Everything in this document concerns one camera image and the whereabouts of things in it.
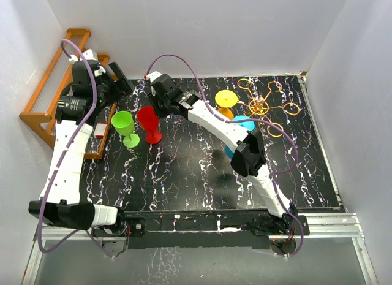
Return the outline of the red wine glass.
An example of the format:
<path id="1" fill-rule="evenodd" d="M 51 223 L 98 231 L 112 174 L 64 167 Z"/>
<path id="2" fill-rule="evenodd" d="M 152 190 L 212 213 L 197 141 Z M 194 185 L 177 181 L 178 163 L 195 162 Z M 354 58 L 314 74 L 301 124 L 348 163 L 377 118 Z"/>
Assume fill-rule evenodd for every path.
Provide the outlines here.
<path id="1" fill-rule="evenodd" d="M 162 140 L 162 133 L 158 130 L 159 119 L 151 106 L 141 108 L 137 113 L 137 119 L 146 131 L 145 140 L 149 144 L 157 144 Z"/>

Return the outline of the green wine glass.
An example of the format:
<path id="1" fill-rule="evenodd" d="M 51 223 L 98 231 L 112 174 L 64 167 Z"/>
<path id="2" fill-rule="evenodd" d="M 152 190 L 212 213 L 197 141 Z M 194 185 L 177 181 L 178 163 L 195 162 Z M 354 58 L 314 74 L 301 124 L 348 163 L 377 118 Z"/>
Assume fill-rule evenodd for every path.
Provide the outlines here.
<path id="1" fill-rule="evenodd" d="M 127 148 L 135 148 L 140 143 L 139 136 L 134 133 L 135 124 L 130 112 L 116 112 L 112 116 L 111 124 L 116 132 L 122 136 L 122 142 Z"/>

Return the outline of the yellow wine glass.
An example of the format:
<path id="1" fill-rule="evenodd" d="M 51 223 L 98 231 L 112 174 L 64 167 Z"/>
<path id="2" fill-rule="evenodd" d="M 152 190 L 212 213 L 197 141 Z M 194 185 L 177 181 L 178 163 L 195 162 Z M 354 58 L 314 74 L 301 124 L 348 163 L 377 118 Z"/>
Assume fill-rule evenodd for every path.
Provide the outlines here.
<path id="1" fill-rule="evenodd" d="M 225 89 L 215 95 L 215 101 L 218 106 L 217 111 L 226 118 L 232 120 L 234 118 L 231 108 L 235 106 L 239 99 L 235 92 Z"/>

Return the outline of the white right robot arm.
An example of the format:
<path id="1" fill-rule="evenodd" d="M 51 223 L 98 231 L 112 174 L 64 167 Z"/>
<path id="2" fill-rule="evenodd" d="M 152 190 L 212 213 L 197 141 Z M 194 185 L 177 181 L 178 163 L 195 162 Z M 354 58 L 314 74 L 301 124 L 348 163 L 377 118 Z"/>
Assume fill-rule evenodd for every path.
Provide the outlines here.
<path id="1" fill-rule="evenodd" d="M 151 85 L 148 99 L 156 115 L 159 118 L 181 115 L 221 140 L 233 153 L 230 160 L 233 171 L 247 178 L 263 198 L 274 229 L 280 234 L 290 233 L 295 226 L 297 210 L 272 179 L 260 129 L 250 131 L 233 123 L 212 108 L 205 96 L 192 89 L 180 88 L 167 74 L 152 72 L 145 80 Z"/>

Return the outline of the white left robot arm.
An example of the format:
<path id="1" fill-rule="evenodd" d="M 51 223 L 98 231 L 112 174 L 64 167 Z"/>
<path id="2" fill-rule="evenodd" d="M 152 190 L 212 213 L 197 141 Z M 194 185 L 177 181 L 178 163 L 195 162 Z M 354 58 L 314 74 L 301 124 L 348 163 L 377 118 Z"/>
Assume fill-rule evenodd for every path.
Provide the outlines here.
<path id="1" fill-rule="evenodd" d="M 97 60 L 72 65 L 73 80 L 61 92 L 56 108 L 55 147 L 47 182 L 29 213 L 41 224 L 88 230 L 105 226 L 121 235 L 126 220 L 118 208 L 80 201 L 80 176 L 86 146 L 100 111 L 129 96 L 133 84 L 116 62 L 105 67 Z"/>

